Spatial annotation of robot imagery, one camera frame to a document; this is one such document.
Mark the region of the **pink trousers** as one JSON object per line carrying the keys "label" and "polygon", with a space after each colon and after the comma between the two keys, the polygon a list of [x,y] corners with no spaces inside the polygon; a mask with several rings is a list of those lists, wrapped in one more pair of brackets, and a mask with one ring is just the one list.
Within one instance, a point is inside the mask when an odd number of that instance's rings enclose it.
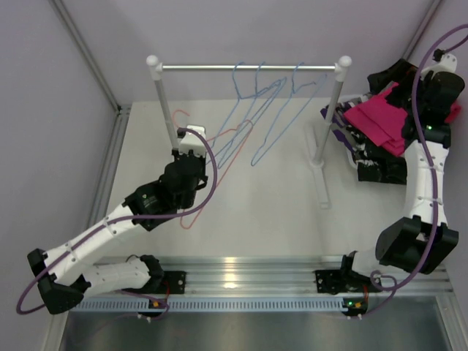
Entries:
{"label": "pink trousers", "polygon": [[394,156],[404,153],[404,138],[401,130],[408,113],[386,100],[393,88],[372,96],[344,113],[345,119],[361,131],[376,146],[384,148]]}

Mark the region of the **purple camouflage trousers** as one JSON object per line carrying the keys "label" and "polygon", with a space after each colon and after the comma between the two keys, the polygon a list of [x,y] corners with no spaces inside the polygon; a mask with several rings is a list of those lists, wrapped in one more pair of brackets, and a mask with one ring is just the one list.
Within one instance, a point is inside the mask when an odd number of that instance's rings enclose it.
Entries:
{"label": "purple camouflage trousers", "polygon": [[336,139],[353,154],[364,150],[367,137],[345,118],[344,113],[367,99],[368,96],[363,95],[345,102],[338,102],[333,113],[331,131]]}

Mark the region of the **blue hanger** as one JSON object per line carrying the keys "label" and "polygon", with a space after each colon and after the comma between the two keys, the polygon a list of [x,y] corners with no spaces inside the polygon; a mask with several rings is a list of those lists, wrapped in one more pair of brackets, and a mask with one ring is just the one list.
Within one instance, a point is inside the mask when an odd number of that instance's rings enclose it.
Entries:
{"label": "blue hanger", "polygon": [[[306,83],[302,83],[298,85],[296,83],[295,76],[297,75],[297,72],[300,68],[304,66],[303,62],[299,62],[293,69],[292,74],[290,76],[290,93],[285,101],[285,103],[278,109],[271,125],[268,128],[268,131],[265,134],[263,143],[259,146],[259,148],[255,151],[253,157],[251,158],[250,165],[252,167],[255,167],[265,156],[266,154],[275,146],[276,143],[278,143],[279,139],[287,132],[287,130],[293,125],[293,123],[296,121],[296,119],[299,117],[300,114],[305,110],[305,108],[308,106],[308,104],[312,101],[312,99],[315,97],[317,92],[322,88],[322,86],[325,84],[326,80],[328,79],[328,74],[327,73],[322,73],[318,79],[316,80],[310,80]],[[284,109],[289,105],[290,101],[295,98],[298,93],[301,90],[304,90],[307,87],[314,86],[313,92],[310,95],[310,97],[307,99],[307,101],[302,105],[302,107],[299,109],[299,111],[287,122],[287,124],[284,126],[282,131],[278,133],[278,135],[271,141],[271,143],[267,146],[267,142],[269,140],[269,137],[273,131],[273,128],[276,126],[276,122],[279,120],[279,118],[282,116]]]}
{"label": "blue hanger", "polygon": [[[211,146],[214,147],[222,135],[228,135],[227,142],[215,154],[218,170],[227,168],[226,164],[236,158],[236,154],[241,150],[242,144],[247,141],[248,134],[253,131],[256,124],[266,114],[268,108],[288,81],[288,78],[282,77],[274,80],[272,83],[268,83],[266,86],[261,86],[259,84],[261,67],[256,68],[253,78],[253,91],[244,94],[237,79],[237,71],[242,64],[243,62],[237,63],[231,73],[231,81],[235,90],[235,104],[224,118],[219,130],[212,137],[211,141]],[[247,102],[248,107],[246,112],[237,122],[237,126],[233,127],[233,130],[228,129],[242,102]]]}
{"label": "blue hanger", "polygon": [[[249,109],[245,113],[243,119],[241,120],[240,124],[234,129],[235,134],[226,143],[220,151],[215,155],[215,157],[220,156],[220,159],[216,161],[217,169],[220,170],[224,167],[227,161],[233,163],[234,159],[238,156],[238,153],[241,151],[241,146],[247,141],[249,133],[253,131],[255,125],[260,121],[263,115],[266,113],[270,105],[274,102],[277,98],[281,90],[286,86],[288,83],[288,77],[279,78],[272,82],[269,86],[259,88],[258,84],[258,75],[260,69],[263,67],[263,63],[260,65],[259,68],[256,69],[255,76],[254,76],[254,93],[249,96],[243,96],[240,92],[240,89],[237,84],[237,80],[235,78],[235,73],[239,69],[241,62],[235,65],[235,68],[232,71],[231,78],[233,81],[233,85],[235,88],[235,92],[237,95],[237,101],[233,106],[233,109],[227,115],[226,119],[224,120],[222,126],[219,128],[216,136],[214,137],[214,141],[212,142],[212,146],[215,146],[216,140],[221,134],[226,134],[230,132],[230,130],[225,129],[227,122],[231,119],[234,112],[236,111],[238,105],[241,103],[242,100],[250,100],[251,104]],[[294,118],[290,121],[290,123],[281,131],[281,133],[277,136],[277,138],[268,146],[266,147],[266,143],[268,142],[269,135],[274,128],[275,123],[277,122],[278,118],[280,117],[282,110],[287,106],[290,99],[293,97],[295,93],[295,81],[294,76],[296,67],[291,74],[291,89],[290,89],[290,96],[287,101],[282,105],[282,107],[278,110],[275,118],[271,122],[268,131],[264,135],[264,141],[259,146],[259,148],[255,151],[254,156],[251,159],[250,165],[254,167],[270,150],[270,148],[276,143],[276,141],[284,134],[284,132],[289,128],[292,122],[294,122]]]}

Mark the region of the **black camouflage trousers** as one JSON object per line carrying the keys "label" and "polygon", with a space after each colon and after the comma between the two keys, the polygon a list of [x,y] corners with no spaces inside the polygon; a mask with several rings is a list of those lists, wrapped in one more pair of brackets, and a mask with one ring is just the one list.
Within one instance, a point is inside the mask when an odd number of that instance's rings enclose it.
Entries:
{"label": "black camouflage trousers", "polygon": [[394,156],[371,141],[357,145],[354,160],[358,166],[359,181],[397,185],[407,183],[404,157]]}

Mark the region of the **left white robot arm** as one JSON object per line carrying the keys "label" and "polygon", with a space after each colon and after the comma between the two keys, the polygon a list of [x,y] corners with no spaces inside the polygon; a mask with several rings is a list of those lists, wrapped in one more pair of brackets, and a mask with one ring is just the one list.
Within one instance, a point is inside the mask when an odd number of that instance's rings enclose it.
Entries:
{"label": "left white robot arm", "polygon": [[119,264],[98,266],[97,262],[135,237],[136,227],[150,232],[175,218],[180,210],[191,208],[207,180],[205,157],[193,152],[175,155],[157,180],[139,186],[102,221],[61,246],[30,252],[27,259],[38,278],[43,306],[50,314],[61,314],[101,293],[161,290],[165,273],[150,254]]}

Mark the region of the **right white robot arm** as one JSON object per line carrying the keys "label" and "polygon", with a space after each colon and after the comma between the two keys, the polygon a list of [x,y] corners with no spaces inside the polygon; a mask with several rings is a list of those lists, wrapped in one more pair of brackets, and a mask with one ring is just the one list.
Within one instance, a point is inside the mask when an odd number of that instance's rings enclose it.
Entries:
{"label": "right white robot arm", "polygon": [[443,203],[445,160],[451,146],[448,118],[464,90],[457,59],[445,53],[429,67],[400,60],[368,77],[376,95],[345,114],[359,111],[401,129],[407,169],[404,215],[383,230],[375,257],[414,275],[430,274],[456,247],[458,232],[448,227]]}

